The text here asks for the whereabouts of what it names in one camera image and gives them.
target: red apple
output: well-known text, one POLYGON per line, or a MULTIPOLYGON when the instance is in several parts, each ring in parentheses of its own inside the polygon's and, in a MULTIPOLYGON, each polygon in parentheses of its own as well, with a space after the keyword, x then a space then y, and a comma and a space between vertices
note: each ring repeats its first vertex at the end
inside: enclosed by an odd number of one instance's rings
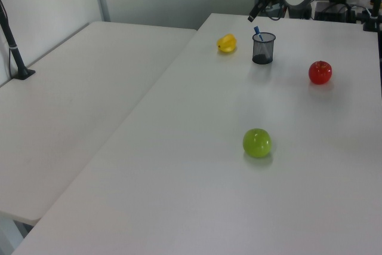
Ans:
POLYGON ((309 68, 309 78, 316 85, 322 85, 332 77, 332 67, 324 61, 314 62, 309 68))

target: table leg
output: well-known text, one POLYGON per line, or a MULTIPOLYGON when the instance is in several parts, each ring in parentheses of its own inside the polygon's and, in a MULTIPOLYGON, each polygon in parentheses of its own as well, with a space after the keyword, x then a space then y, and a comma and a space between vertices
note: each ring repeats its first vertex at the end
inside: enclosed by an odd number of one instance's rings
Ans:
POLYGON ((0 255, 12 254, 23 239, 13 220, 0 216, 0 255))

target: green apple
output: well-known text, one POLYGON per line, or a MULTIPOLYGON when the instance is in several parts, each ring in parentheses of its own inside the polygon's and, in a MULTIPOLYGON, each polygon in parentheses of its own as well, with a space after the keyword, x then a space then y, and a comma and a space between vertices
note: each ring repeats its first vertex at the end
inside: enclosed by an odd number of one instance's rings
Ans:
POLYGON ((262 158, 270 152, 272 141, 267 131, 261 128, 254 128, 245 133, 243 148, 249 156, 262 158))

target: pen holder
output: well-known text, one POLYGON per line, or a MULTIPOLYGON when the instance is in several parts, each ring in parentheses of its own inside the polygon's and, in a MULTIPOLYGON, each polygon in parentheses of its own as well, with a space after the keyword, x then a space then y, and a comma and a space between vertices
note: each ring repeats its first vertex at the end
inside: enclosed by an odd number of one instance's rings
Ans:
POLYGON ((276 36, 272 33, 262 32, 253 35, 252 61, 256 64, 269 64, 273 61, 273 44, 276 36))

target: table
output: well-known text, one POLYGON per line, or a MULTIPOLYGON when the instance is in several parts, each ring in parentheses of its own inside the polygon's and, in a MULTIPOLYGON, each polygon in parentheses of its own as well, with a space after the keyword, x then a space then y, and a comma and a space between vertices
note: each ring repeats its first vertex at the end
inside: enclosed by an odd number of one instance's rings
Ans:
POLYGON ((379 255, 381 139, 376 34, 212 14, 14 255, 379 255), (254 25, 276 35, 270 65, 251 62, 254 25), (263 159, 242 148, 255 127, 263 159))
POLYGON ((196 31, 95 22, 0 88, 0 215, 34 225, 196 31))

